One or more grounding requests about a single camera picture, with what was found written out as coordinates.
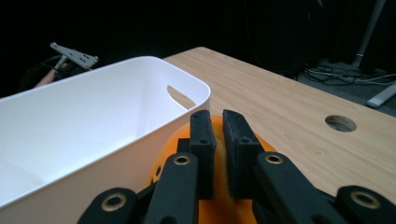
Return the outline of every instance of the bin handle hole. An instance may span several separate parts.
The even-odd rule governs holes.
[[[189,97],[187,97],[180,91],[176,90],[175,88],[168,86],[167,90],[169,92],[169,95],[172,97],[172,99],[174,99],[176,102],[178,102],[181,106],[183,106],[187,110],[195,106],[194,101],[192,101]]]

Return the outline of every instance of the wooden tabletop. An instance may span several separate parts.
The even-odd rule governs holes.
[[[396,203],[396,118],[211,49],[165,60],[210,86],[211,114],[230,109],[244,115],[316,188],[335,195],[358,185]],[[326,119],[356,129],[340,132]]]

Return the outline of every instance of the white plastic bin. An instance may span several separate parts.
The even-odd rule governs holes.
[[[141,190],[164,142],[209,96],[147,56],[0,99],[0,223],[76,223],[104,190]]]

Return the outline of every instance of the table hole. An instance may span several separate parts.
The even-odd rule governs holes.
[[[339,115],[330,115],[325,119],[325,122],[329,127],[343,133],[353,132],[357,128],[352,119]]]

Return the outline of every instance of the cable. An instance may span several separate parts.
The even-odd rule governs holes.
[[[61,57],[62,55],[49,57],[48,59],[45,59],[26,69],[25,73],[21,77],[18,92],[32,89],[35,84],[37,84],[41,78],[53,68],[52,64],[56,64],[56,62],[58,62]]]
[[[363,77],[363,74],[361,73],[361,71],[357,70],[357,69],[346,69],[346,68],[339,68],[339,67],[331,67],[329,65],[323,65],[323,64],[319,64],[313,69],[315,69],[317,71],[320,71],[320,72],[339,74],[340,76]]]
[[[269,71],[273,71],[276,72],[278,74],[287,74],[288,70],[275,70],[275,69],[271,69],[268,68],[267,66],[265,66],[260,59],[257,57],[256,53],[253,50],[253,47],[251,46],[251,40],[250,40],[250,27],[249,27],[249,22],[248,22],[248,7],[247,7],[247,0],[244,0],[244,14],[245,14],[245,22],[246,22],[246,28],[247,28],[247,43],[249,46],[249,50],[251,55],[253,56],[254,60],[259,64],[259,66],[265,70],[269,70]]]
[[[306,68],[303,72],[303,76],[307,79],[315,82],[321,82],[325,85],[391,85],[395,83],[394,80],[389,80],[391,77],[396,77],[396,74],[389,74],[379,77],[365,77],[363,75],[357,76],[348,76],[336,73],[329,73],[329,72],[321,72],[315,71],[313,69]]]

